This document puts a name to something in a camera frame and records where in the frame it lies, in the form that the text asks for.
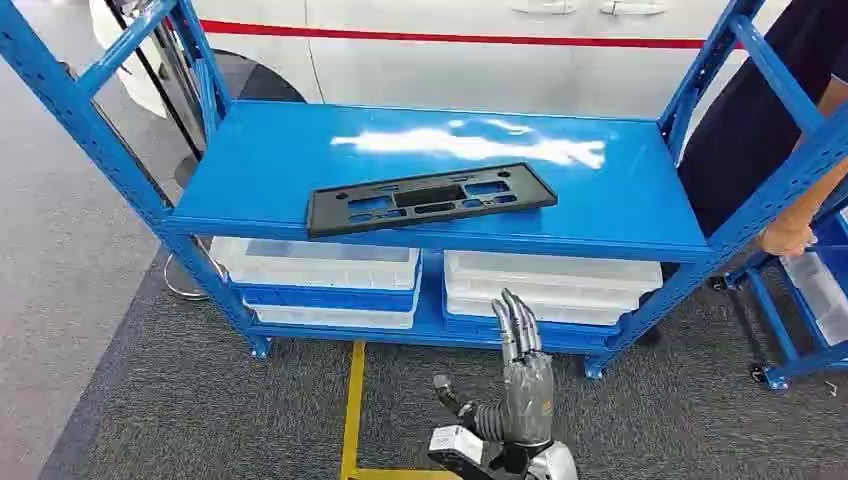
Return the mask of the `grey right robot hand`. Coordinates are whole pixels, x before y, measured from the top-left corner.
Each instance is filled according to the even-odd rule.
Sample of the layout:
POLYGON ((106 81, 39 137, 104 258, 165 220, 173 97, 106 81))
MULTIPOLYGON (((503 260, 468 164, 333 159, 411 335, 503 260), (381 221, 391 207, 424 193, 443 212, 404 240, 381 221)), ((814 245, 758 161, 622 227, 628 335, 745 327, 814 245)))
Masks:
POLYGON ((448 376, 433 378, 440 402, 461 424, 484 441, 523 446, 551 441, 554 375, 542 351, 537 319, 509 289, 491 301, 501 334, 503 398, 492 404, 462 400, 448 376))

